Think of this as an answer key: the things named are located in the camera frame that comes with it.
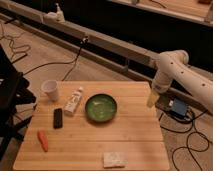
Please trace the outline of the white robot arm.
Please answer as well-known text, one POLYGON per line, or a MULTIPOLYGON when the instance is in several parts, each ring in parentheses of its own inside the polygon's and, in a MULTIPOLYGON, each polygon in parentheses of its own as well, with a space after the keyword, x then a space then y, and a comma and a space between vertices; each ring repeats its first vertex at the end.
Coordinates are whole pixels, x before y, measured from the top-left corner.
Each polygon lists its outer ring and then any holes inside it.
POLYGON ((160 53, 155 60, 156 75, 151 84, 147 106, 152 108, 160 97, 176 80, 213 114, 213 81, 190 69, 187 64, 189 55, 185 50, 160 53))

